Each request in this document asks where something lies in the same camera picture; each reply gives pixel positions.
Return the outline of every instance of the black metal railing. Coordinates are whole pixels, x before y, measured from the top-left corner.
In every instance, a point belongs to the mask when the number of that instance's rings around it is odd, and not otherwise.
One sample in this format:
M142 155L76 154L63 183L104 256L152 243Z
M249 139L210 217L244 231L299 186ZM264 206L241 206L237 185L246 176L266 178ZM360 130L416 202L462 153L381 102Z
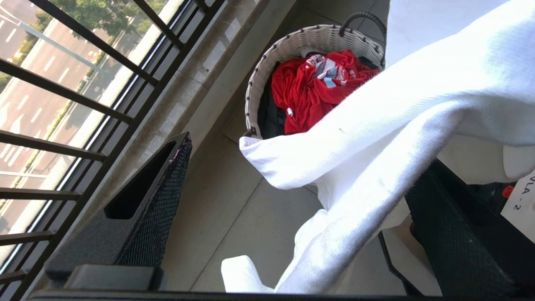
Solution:
M224 0L185 1L166 24L144 0L134 0L162 33L141 64L136 65L48 0L30 1L130 69L134 75L115 103L107 107L0 59L1 72L105 114L84 148L0 131L0 142L76 157L56 190L0 188L0 199L48 201L26 233L0 236L0 246L17 245L0 275L0 298L9 300L21 299L34 282L45 261L64 238L224 3Z

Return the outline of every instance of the white wicker basket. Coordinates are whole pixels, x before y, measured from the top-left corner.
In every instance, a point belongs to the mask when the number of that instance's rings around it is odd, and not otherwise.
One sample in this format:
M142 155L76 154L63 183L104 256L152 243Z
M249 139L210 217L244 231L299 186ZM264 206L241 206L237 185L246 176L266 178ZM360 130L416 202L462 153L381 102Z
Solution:
M262 55L247 87L245 103L247 132L244 136L262 139L257 115L264 86L273 72L276 62L282 63L288 59L299 57L300 51L305 47L324 53L350 49L355 56L364 56L380 68L384 67L383 47L364 34L348 28L349 23L356 18L368 18L374 21L386 40L386 26L379 18L370 13L359 12L349 17L342 26L316 25L299 29L275 42Z

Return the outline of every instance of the glass window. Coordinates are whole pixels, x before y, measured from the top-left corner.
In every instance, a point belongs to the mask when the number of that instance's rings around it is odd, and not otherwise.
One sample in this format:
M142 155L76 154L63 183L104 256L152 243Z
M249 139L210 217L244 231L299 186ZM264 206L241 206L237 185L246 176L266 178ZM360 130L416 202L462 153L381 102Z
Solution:
M147 0L166 23L184 0ZM131 0L50 0L140 64L161 32ZM0 0L0 58L115 106L133 72L28 0ZM0 129L84 147L104 115L0 72ZM0 185L53 190L74 157L0 144ZM0 200L0 234L28 231L46 201ZM6 263L14 246L0 248Z

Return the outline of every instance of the black basket handle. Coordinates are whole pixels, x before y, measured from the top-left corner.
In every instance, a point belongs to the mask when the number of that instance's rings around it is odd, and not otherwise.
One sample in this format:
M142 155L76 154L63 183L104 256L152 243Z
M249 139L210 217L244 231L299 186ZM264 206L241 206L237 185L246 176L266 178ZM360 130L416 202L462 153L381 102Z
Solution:
M343 35L346 33L346 28L349 26L349 23L351 23L353 20L357 18L366 18L372 20L377 26L379 27L379 30L381 31L381 34L383 35L383 38L385 39L386 43L386 25L374 14L369 12L356 12L349 16L347 20L342 24L340 27L340 31L338 34L343 37ZM383 57L381 58L381 66L385 67L385 52L383 51Z

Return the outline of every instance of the red object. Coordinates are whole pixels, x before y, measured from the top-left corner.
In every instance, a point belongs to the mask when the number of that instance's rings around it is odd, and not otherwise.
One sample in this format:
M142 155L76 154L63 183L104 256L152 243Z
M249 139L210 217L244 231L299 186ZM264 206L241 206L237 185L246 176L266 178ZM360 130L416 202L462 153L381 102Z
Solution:
M505 189L502 191L502 196L508 199L511 196L511 193L513 193L513 189L515 189L515 187L512 185L505 187Z
M307 132L377 73L350 50L280 64L273 73L271 90L277 107L286 112L285 133Z

